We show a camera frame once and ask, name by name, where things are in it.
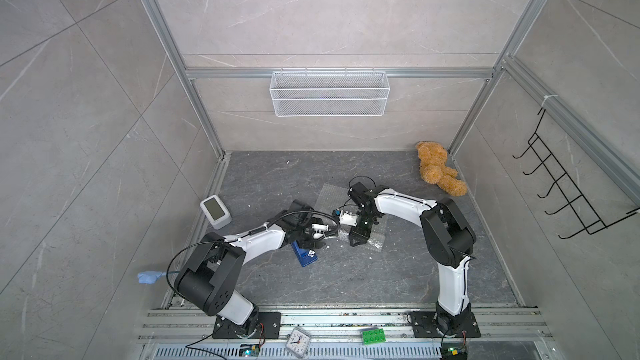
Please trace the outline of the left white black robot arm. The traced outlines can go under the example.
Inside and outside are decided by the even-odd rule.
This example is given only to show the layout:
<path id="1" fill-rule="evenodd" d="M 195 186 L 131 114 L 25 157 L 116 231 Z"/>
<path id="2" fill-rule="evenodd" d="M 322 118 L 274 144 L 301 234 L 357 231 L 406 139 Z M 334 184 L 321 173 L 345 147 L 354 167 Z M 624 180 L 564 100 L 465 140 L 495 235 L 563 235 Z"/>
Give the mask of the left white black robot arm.
<path id="1" fill-rule="evenodd" d="M 290 208 L 244 233 L 221 236 L 206 234 L 190 251 L 175 277 L 166 276 L 168 286 L 180 298 L 210 317 L 235 325 L 239 335 L 251 335 L 258 327 L 258 306 L 236 291 L 243 265 L 290 243 L 316 250 L 326 236 L 340 229 L 337 213 L 323 213 L 306 203 L 292 202 Z"/>

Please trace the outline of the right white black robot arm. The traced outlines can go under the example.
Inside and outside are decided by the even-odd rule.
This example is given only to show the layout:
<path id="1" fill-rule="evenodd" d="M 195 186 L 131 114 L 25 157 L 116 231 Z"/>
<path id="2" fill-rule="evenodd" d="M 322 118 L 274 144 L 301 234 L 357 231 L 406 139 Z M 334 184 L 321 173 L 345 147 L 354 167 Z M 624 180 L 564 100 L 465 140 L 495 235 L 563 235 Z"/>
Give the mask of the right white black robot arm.
<path id="1" fill-rule="evenodd" d="M 427 249 L 438 263 L 439 294 L 433 322 L 443 336 L 454 336 L 472 320 L 468 296 L 468 269 L 477 236 L 451 198 L 440 202 L 415 198 L 386 186 L 367 188 L 356 183 L 348 190 L 355 215 L 341 212 L 342 225 L 350 226 L 349 244 L 364 245 L 373 225 L 390 215 L 420 227 Z"/>

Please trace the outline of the blue tape dispenser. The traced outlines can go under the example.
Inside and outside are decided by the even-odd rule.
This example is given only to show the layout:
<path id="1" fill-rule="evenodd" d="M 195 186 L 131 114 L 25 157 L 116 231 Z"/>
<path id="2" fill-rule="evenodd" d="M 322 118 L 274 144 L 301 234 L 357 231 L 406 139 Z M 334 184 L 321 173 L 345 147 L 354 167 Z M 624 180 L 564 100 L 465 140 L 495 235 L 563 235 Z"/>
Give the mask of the blue tape dispenser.
<path id="1" fill-rule="evenodd" d="M 301 248 L 296 241 L 291 243 L 293 251 L 300 263 L 300 265 L 305 268 L 306 266 L 316 262 L 318 260 L 318 256 L 315 251 L 311 249 L 303 249 Z"/>

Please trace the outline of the brown teddy bear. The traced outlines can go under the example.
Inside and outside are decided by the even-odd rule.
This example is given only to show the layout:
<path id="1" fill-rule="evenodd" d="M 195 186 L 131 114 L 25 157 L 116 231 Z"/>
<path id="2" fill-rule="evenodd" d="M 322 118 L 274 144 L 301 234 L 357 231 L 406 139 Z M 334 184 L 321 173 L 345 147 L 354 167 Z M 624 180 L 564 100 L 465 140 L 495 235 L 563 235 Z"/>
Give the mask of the brown teddy bear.
<path id="1" fill-rule="evenodd" d="M 452 197 L 468 193 L 466 183 L 458 179 L 458 171 L 447 165 L 448 151 L 440 143 L 419 142 L 416 144 L 420 162 L 419 173 L 423 181 L 433 184 Z"/>

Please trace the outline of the white digital clock display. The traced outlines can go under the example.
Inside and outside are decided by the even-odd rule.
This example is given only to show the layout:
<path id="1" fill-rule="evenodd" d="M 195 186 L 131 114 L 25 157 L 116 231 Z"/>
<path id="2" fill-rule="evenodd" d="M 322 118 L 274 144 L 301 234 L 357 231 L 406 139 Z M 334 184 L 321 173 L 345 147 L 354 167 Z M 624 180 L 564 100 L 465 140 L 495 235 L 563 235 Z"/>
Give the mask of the white digital clock display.
<path id="1" fill-rule="evenodd" d="M 224 228 L 232 221 L 230 211 L 218 195 L 205 198 L 199 206 L 213 229 Z"/>

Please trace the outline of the small white analog clock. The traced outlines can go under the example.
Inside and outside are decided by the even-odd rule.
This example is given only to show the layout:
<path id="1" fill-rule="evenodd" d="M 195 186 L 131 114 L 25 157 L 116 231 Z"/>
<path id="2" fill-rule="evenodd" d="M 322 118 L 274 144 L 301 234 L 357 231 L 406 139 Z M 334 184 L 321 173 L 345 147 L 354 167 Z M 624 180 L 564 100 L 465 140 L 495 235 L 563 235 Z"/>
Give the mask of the small white analog clock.
<path id="1" fill-rule="evenodd" d="M 311 341 L 310 333 L 301 328 L 294 328 L 288 336 L 285 348 L 296 358 L 303 358 L 310 348 Z"/>

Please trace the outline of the green toy brick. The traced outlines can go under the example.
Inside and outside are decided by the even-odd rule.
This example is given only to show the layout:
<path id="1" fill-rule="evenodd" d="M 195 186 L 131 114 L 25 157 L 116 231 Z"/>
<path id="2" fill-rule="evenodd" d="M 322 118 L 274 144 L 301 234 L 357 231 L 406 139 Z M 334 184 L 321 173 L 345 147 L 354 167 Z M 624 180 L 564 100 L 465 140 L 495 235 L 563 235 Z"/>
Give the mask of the green toy brick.
<path id="1" fill-rule="evenodd" d="M 361 332 L 362 344 L 374 345 L 380 343 L 386 343 L 386 334 L 383 328 L 367 329 Z"/>

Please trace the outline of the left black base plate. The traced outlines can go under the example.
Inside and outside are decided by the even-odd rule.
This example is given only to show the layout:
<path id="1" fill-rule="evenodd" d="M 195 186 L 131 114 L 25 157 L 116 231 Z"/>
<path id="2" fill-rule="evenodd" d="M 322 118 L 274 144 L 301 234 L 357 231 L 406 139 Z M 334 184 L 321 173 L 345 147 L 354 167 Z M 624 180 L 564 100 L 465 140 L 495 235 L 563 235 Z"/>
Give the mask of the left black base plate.
<path id="1" fill-rule="evenodd" d="M 281 329 L 279 312 L 253 312 L 245 323 L 236 324 L 229 319 L 218 318 L 213 329 L 214 339 L 277 339 Z"/>

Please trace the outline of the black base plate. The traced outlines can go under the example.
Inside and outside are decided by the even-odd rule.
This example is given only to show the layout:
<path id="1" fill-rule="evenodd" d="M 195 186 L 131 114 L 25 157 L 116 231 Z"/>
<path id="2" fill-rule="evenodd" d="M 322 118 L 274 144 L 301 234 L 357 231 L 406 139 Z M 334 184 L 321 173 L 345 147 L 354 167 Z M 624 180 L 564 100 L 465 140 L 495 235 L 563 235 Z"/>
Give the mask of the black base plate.
<path id="1" fill-rule="evenodd" d="M 410 312 L 408 321 L 415 338 L 480 338 L 478 322 L 468 308 L 457 316 L 445 311 Z"/>
<path id="2" fill-rule="evenodd" d="M 229 319 L 218 318 L 213 329 L 214 339 L 277 339 L 281 329 L 279 312 L 253 312 L 245 323 L 236 324 Z"/>

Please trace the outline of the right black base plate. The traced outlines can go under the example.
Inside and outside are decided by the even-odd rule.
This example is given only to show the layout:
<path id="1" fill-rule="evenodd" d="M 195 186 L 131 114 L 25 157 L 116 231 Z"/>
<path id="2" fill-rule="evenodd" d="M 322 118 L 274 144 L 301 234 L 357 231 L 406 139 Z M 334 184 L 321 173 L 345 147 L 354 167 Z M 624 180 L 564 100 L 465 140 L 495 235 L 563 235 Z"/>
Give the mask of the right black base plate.
<path id="1" fill-rule="evenodd" d="M 445 311 L 410 312 L 408 321 L 415 338 L 480 338 L 478 322 L 468 308 L 457 316 Z"/>

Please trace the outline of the black wall hook rack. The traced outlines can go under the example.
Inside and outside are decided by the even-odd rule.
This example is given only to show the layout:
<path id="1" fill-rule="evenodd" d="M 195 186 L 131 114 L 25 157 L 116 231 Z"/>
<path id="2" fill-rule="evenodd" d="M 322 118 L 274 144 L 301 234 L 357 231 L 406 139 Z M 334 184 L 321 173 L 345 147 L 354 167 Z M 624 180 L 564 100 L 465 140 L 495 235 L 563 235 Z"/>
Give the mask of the black wall hook rack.
<path id="1" fill-rule="evenodd" d="M 634 218 L 639 215 L 639 206 L 632 208 L 619 219 L 610 223 L 606 222 L 596 210 L 583 190 L 578 186 L 576 178 L 572 177 L 569 171 L 563 166 L 558 157 L 555 155 L 550 146 L 548 146 L 539 133 L 542 122 L 545 118 L 546 110 L 541 108 L 538 110 L 537 124 L 526 141 L 527 146 L 517 155 L 513 155 L 512 159 L 522 160 L 528 155 L 533 155 L 537 161 L 530 171 L 521 171 L 523 176 L 533 176 L 538 170 L 543 170 L 550 179 L 550 184 L 546 193 L 538 193 L 537 197 L 541 200 L 548 198 L 552 193 L 558 192 L 562 199 L 560 205 L 553 211 L 545 210 L 547 216 L 558 215 L 566 209 L 578 220 L 578 227 L 574 232 L 559 234 L 561 240 L 569 240 L 580 234 L 593 236 L 597 233 L 610 229 L 622 222 Z"/>

